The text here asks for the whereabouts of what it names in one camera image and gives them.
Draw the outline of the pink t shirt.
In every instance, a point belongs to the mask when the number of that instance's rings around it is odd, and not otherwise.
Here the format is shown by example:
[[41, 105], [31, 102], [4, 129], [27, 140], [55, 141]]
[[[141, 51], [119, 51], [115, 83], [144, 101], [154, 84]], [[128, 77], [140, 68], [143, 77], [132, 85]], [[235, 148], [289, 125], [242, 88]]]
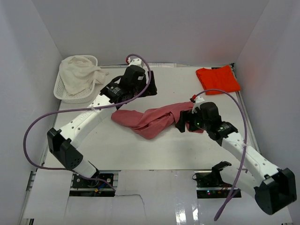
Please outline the pink t shirt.
[[135, 110], [119, 109], [111, 115], [111, 120], [121, 126], [130, 128], [136, 134], [150, 140], [167, 127], [176, 124], [179, 121], [181, 111], [192, 108], [193, 103], [183, 102], [148, 109], [144, 113]]

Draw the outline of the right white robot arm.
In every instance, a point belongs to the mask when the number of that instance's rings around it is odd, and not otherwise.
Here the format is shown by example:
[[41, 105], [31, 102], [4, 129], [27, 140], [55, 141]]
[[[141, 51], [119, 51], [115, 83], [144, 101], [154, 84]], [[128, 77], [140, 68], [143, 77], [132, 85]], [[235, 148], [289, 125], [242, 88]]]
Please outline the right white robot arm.
[[215, 186], [231, 184], [252, 196], [259, 208], [268, 215], [297, 200], [294, 173], [288, 168], [280, 169], [252, 146], [246, 145], [237, 128], [221, 119], [218, 107], [213, 102], [196, 103], [192, 110], [180, 112], [175, 126], [182, 133], [186, 127], [190, 131], [206, 131], [210, 139], [234, 155], [248, 170], [248, 173], [239, 172], [231, 163], [222, 161], [205, 176]]

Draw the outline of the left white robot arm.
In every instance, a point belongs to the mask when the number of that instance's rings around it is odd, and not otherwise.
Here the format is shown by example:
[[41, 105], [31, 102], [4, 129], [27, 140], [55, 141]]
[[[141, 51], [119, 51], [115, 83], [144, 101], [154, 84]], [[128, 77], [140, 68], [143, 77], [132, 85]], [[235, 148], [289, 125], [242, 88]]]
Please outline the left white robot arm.
[[47, 132], [50, 152], [65, 169], [83, 176], [83, 182], [88, 187], [96, 186], [99, 182], [98, 169], [77, 148], [98, 124], [128, 100], [156, 94], [153, 71], [146, 72], [137, 65], [128, 66], [124, 75], [115, 77], [100, 91], [87, 111], [60, 129], [51, 128]]

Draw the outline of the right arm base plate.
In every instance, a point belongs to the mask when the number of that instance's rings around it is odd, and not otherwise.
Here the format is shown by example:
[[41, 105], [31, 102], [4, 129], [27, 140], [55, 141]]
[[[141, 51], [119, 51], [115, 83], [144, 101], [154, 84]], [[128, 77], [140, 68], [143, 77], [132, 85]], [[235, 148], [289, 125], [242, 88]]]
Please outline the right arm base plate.
[[232, 187], [232, 181], [225, 183], [220, 175], [225, 168], [232, 166], [227, 161], [221, 161], [210, 171], [195, 172], [192, 180], [196, 181], [197, 199], [226, 199]]

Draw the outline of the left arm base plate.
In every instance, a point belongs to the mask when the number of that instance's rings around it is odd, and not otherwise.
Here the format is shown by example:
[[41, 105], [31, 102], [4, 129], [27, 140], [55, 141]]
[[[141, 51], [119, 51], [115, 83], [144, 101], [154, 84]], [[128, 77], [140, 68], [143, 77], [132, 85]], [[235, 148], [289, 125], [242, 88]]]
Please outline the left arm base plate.
[[114, 197], [115, 191], [103, 181], [86, 180], [77, 174], [72, 177], [71, 197]]

